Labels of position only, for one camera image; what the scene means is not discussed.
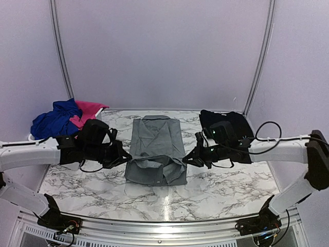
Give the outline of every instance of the marble table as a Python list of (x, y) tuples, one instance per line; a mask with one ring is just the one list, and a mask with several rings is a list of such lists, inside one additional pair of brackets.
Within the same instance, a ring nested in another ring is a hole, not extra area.
[[(201, 130), (197, 111), (104, 111), (102, 120), (118, 130), (129, 151), (134, 118), (167, 115), (180, 120), (185, 152)], [(215, 163), (230, 167), (228, 160)], [(100, 168), (87, 162), (85, 170)], [(236, 163), (231, 169), (188, 166), (187, 185), (151, 187), (127, 182), (125, 165), (96, 173), (51, 166), (40, 193), (52, 195), (61, 211), (106, 219), (193, 221), (257, 213), (278, 188), (266, 162)]]

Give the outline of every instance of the white wall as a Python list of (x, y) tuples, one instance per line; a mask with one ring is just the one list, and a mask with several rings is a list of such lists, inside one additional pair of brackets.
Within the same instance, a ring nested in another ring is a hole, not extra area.
[[(249, 118), (277, 121), (284, 136), (319, 129), (329, 140), (329, 1), (278, 0), (275, 27)], [(275, 127), (263, 136), (277, 135)], [(305, 166), (272, 163), (282, 188)], [(298, 206), (311, 247), (328, 246), (329, 189)]]
[[(56, 53), (49, 3), (0, 2), (0, 140), (25, 140), (32, 120), (67, 99)], [(45, 166), (6, 171), (37, 189)], [(0, 247), (7, 246), (19, 208), (0, 199)]]
[(58, 1), (77, 99), (242, 111), (269, 1)]

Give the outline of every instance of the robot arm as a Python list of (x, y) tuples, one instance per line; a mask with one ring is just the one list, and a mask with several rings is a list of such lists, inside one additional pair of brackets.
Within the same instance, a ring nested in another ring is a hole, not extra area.
[(270, 197), (259, 216), (237, 222), (241, 235), (255, 234), (281, 226), (279, 215), (289, 207), (304, 201), (316, 190), (329, 187), (329, 148), (320, 131), (294, 138), (237, 140), (229, 122), (220, 122), (212, 129), (218, 143), (203, 146), (201, 133), (196, 133), (197, 146), (183, 161), (211, 168), (212, 162), (230, 159), (233, 162), (251, 164), (260, 161), (289, 161), (308, 164), (308, 170), (281, 193)]
[[(58, 230), (58, 227), (71, 226), (71, 232), (79, 233), (81, 219), (61, 214), (53, 197), (39, 194), (16, 183), (4, 172), (6, 170), (31, 166), (56, 164), (66, 165), (83, 160), (98, 161), (103, 168), (111, 169), (123, 164), (132, 157), (116, 140), (117, 130), (97, 119), (88, 120), (77, 138), (59, 136), (35, 142), (0, 142), (0, 198), (31, 210), (39, 218), (38, 224)], [(110, 142), (102, 143), (109, 135)]]

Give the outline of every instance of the gray shirt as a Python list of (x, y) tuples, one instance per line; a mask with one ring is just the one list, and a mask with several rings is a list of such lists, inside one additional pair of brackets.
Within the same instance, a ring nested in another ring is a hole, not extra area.
[(130, 154), (127, 180), (153, 186), (187, 183), (179, 120), (167, 116), (134, 119)]

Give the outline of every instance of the wire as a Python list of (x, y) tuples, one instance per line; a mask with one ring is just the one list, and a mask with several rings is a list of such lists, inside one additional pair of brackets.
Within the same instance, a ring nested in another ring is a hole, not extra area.
[(66, 246), (66, 247), (71, 247), (73, 245), (73, 243), (74, 243), (74, 239), (75, 239), (74, 233), (71, 233), (71, 234), (72, 234), (72, 242), (68, 246)]
[(286, 231), (283, 233), (283, 235), (281, 236), (281, 238), (279, 238), (279, 240), (277, 242), (275, 242), (274, 244), (272, 244), (272, 246), (278, 244), (283, 239), (283, 237), (287, 234), (287, 232), (288, 232), (289, 225), (290, 225), (290, 215), (289, 215), (289, 212), (288, 212), (287, 209), (286, 209), (286, 212), (287, 212), (287, 215), (288, 215), (288, 225), (287, 225)]
[(277, 229), (278, 229), (278, 230), (277, 230), (277, 232), (276, 232), (276, 235), (277, 235), (277, 234), (279, 234), (279, 233), (280, 233), (281, 229), (280, 229), (280, 227), (278, 226), (278, 224), (276, 224), (276, 223), (275, 223), (275, 226), (276, 226), (276, 227), (277, 227)]
[(12, 144), (4, 144), (4, 145), (2, 145), (3, 147), (15, 147), (15, 146), (29, 146), (29, 145), (35, 145), (35, 144), (37, 144), (37, 143), (44, 143), (45, 141), (47, 141), (49, 139), (49, 137), (48, 138), (45, 138), (45, 139), (43, 139), (43, 140), (41, 140), (41, 141), (39, 141), (39, 142), (33, 142), (33, 143), (12, 143)]
[(38, 220), (41, 220), (41, 221), (43, 221), (43, 222), (46, 222), (44, 219), (41, 219), (35, 212), (33, 212), (34, 213), (34, 215), (38, 218)]
[(273, 243), (274, 243), (274, 241), (276, 240), (276, 236), (277, 236), (276, 234), (273, 236), (273, 241), (272, 241), (272, 243), (271, 243), (271, 245), (270, 245), (271, 247), (273, 246)]
[(218, 167), (218, 168), (233, 168), (234, 167), (234, 163), (233, 161), (231, 161), (231, 166), (230, 167), (225, 167), (225, 166), (217, 166), (217, 165), (214, 165), (213, 163), (211, 163), (214, 167)]
[(82, 169), (82, 167), (86, 164), (86, 160), (84, 160), (81, 164), (82, 164), (82, 165), (80, 166), (80, 170), (83, 171), (83, 172), (87, 172), (87, 173), (94, 173), (94, 172), (98, 172), (98, 171), (100, 171), (100, 170), (103, 169), (103, 167), (102, 167), (102, 168), (100, 168), (100, 169), (98, 169), (98, 170), (95, 170), (95, 171), (86, 171), (86, 170), (83, 170), (83, 169)]
[[(259, 131), (266, 124), (274, 124), (274, 125), (276, 125), (279, 128), (280, 136), (279, 136), (279, 139), (278, 140), (277, 139), (259, 139), (258, 138)], [(253, 153), (253, 152), (248, 152), (248, 151), (242, 151), (242, 150), (235, 149), (235, 148), (230, 148), (230, 147), (227, 147), (227, 146), (225, 146), (223, 144), (218, 144), (218, 145), (220, 145), (223, 148), (226, 148), (228, 150), (232, 150), (232, 151), (236, 151), (236, 152), (240, 152), (240, 153), (252, 154), (252, 155), (258, 155), (258, 154), (267, 153), (267, 152), (271, 151), (272, 149), (274, 149), (275, 147), (277, 147), (280, 142), (287, 142), (287, 141), (291, 141), (291, 140), (301, 140), (301, 139), (303, 139), (303, 140), (305, 140), (305, 139), (308, 139), (308, 140), (316, 140), (316, 141), (321, 142), (321, 143), (323, 143), (323, 144), (325, 144), (326, 146), (329, 147), (329, 144), (327, 142), (325, 142), (324, 140), (318, 139), (318, 138), (314, 138), (314, 137), (293, 137), (293, 138), (285, 138), (285, 139), (281, 139), (281, 137), (282, 137), (282, 129), (281, 129), (280, 125), (278, 123), (274, 122), (274, 121), (267, 121), (267, 122), (264, 122), (262, 125), (260, 125), (260, 127), (256, 131), (256, 135), (255, 135), (255, 138), (254, 138), (254, 139), (256, 139), (256, 140), (258, 140), (260, 142), (268, 142), (268, 141), (274, 142), (274, 141), (276, 141), (276, 144), (273, 147), (271, 147), (271, 148), (269, 148), (267, 150), (264, 150), (264, 151), (259, 152), (259, 153)]]
[[(69, 244), (69, 245), (67, 245), (67, 246), (64, 246), (64, 247), (71, 247), (73, 244), (74, 244), (74, 240), (75, 240), (75, 236), (74, 236), (74, 233), (72, 233), (72, 232), (69, 232), (69, 233), (71, 233), (72, 234), (72, 241), (71, 241), (71, 243)], [(61, 247), (62, 246), (62, 244), (53, 244), (53, 243), (51, 243), (51, 245), (53, 245), (53, 246), (57, 246), (57, 247)]]
[(207, 147), (209, 147), (209, 142), (208, 142), (208, 140), (205, 138), (204, 133), (205, 133), (205, 131), (202, 130), (202, 131), (201, 131), (201, 135), (202, 135), (203, 139), (206, 141)]

